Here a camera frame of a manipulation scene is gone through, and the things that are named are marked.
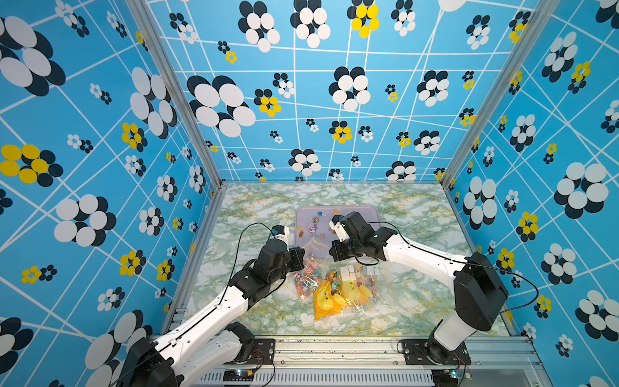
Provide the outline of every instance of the mounting plate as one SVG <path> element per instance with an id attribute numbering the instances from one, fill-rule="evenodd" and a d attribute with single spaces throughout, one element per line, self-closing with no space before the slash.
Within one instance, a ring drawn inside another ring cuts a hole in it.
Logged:
<path id="1" fill-rule="evenodd" d="M 404 360 L 406 361 L 406 365 L 436 365 L 436 363 L 428 359 L 426 355 L 427 351 L 425 349 L 425 343 L 427 341 L 427 339 L 401 340 L 402 352 L 404 353 Z M 460 344 L 460 346 L 454 351 L 454 357 L 449 359 L 444 364 L 458 366 L 458 359 L 456 355 L 460 357 L 460 360 L 464 364 L 470 365 L 469 351 L 466 349 L 464 343 Z"/>

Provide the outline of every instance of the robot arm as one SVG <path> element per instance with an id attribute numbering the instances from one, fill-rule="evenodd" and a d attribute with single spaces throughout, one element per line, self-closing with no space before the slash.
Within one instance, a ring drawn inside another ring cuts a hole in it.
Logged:
<path id="1" fill-rule="evenodd" d="M 507 288 L 482 254 L 449 254 L 408 240 L 390 228 L 374 230 L 358 212 L 336 215 L 329 226 L 339 238 L 329 250 L 334 261 L 366 255 L 397 262 L 438 279 L 454 291 L 454 311 L 438 323 L 426 344 L 427 355 L 436 363 L 445 363 L 476 331 L 489 331 L 507 300 Z"/>

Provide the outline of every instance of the green marble surface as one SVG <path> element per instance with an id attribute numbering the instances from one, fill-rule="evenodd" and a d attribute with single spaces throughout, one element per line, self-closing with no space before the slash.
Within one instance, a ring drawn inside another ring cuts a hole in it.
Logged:
<path id="1" fill-rule="evenodd" d="M 225 285 L 238 242 L 248 225 L 263 222 L 295 226 L 300 206 L 371 205 L 381 220 L 391 222 L 415 241 L 450 253 L 470 254 L 469 247 L 439 184 L 257 184 L 228 185 L 217 224 L 199 269 L 185 318 L 207 305 Z M 235 270 L 255 258 L 269 232 L 260 225 L 247 229 Z M 371 312 L 350 312 L 318 321 L 313 300 L 301 301 L 291 279 L 246 312 L 241 321 L 254 334 L 337 334 L 427 336 L 454 307 L 443 284 L 400 264 L 381 263 L 390 288 L 379 286 L 386 304 Z M 484 336 L 508 336 L 501 318 Z"/>

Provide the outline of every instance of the blue wallpaper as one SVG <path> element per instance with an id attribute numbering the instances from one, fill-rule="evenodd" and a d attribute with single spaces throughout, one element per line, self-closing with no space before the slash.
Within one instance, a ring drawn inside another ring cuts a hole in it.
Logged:
<path id="1" fill-rule="evenodd" d="M 560 2 L 448 185 L 555 386 L 619 383 L 617 6 Z"/>
<path id="2" fill-rule="evenodd" d="M 107 387 L 211 184 L 118 0 L 0 5 L 0 386 Z"/>
<path id="3" fill-rule="evenodd" d="M 147 3 L 222 178 L 412 181 L 442 177 L 537 0 Z"/>

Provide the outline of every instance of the wire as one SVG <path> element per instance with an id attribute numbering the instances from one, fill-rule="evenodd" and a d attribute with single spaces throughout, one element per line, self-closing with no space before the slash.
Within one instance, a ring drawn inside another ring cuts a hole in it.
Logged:
<path id="1" fill-rule="evenodd" d="M 378 258 L 376 258 L 376 257 L 372 257 L 372 258 L 374 258 L 376 260 L 376 262 L 374 262 L 374 263 L 363 263 L 363 262 L 359 261 L 359 258 L 355 257 L 355 259 L 357 260 L 357 263 L 360 264 L 360 265 L 376 266 L 380 262 L 380 260 Z"/>
<path id="2" fill-rule="evenodd" d="M 448 260 L 448 261 L 450 261 L 450 262 L 454 262 L 454 263 L 462 263 L 462 264 L 466 264 L 466 265 L 469 265 L 469 266 L 479 266 L 479 267 L 485 267 L 486 269 L 492 269 L 492 270 L 498 271 L 498 272 L 500 272 L 500 273 L 502 273 L 502 274 L 505 274 L 505 273 L 507 273 L 507 272 L 508 272 L 508 271 L 506 271 L 505 269 L 498 269 L 497 267 L 493 267 L 493 266 L 486 266 L 486 265 L 482 265 L 482 264 L 479 264 L 479 263 L 472 263 L 472 262 L 456 261 L 456 260 L 454 260 L 454 259 L 449 259 L 449 258 L 447 258 L 447 257 L 444 257 L 444 256 L 442 256 L 442 255 L 440 255 L 440 254 L 436 254 L 434 251 L 424 250 L 423 248 L 420 248 L 419 246 L 411 245 L 411 244 L 409 243 L 409 241 L 407 241 L 407 240 L 404 238 L 403 234 L 400 232 L 400 230 L 397 228 L 397 226 L 395 226 L 395 225 L 393 225 L 393 224 L 391 224 L 391 223 L 389 223 L 389 222 L 368 222 L 368 223 L 369 223 L 369 224 L 370 224 L 370 223 L 385 223 L 385 224 L 388 224 L 388 225 L 392 226 L 393 228 L 395 228 L 395 230 L 397 231 L 397 233 L 400 235 L 400 238 L 402 238 L 402 240 L 404 241 L 404 243 L 406 243 L 407 245 L 409 245 L 409 246 L 411 246 L 411 247 L 414 247 L 414 248 L 417 248 L 417 249 L 419 249 L 419 250 L 425 251 L 426 253 L 429 253 L 429 254 L 432 254 L 432 255 L 436 255 L 437 257 L 440 257 L 440 258 L 443 258 L 443 259 L 447 259 L 447 260 Z M 534 302 L 537 300 L 537 297 L 539 297 L 539 295 L 540 295 L 540 290 L 537 288 L 537 286 L 535 286 L 535 284 L 534 284 L 533 282 L 529 281 L 528 279 L 526 279 L 525 277 L 521 276 L 520 274 L 516 274 L 516 273 L 514 273 L 514 272 L 512 272 L 512 273 L 510 273 L 510 274 L 512 274 L 512 275 L 514 275 L 514 276 L 517 276 L 517 277 L 520 277 L 520 278 L 524 279 L 525 281 L 527 281 L 528 283 L 530 283 L 530 284 L 531 284 L 531 286 L 533 286 L 533 288 L 535 288 L 535 297 L 534 297 L 531 301 L 527 302 L 526 304 L 520 305 L 519 307 L 514 307 L 514 308 L 510 308 L 510 309 L 505 309 L 505 310 L 503 310 L 503 311 L 500 311 L 499 313 L 506 313 L 506 312 L 509 312 L 509 311 L 512 311 L 512 310 L 516 310 L 516 309 L 520 309 L 520 308 L 528 307 L 529 305 L 531 305 L 532 303 L 534 303 Z"/>

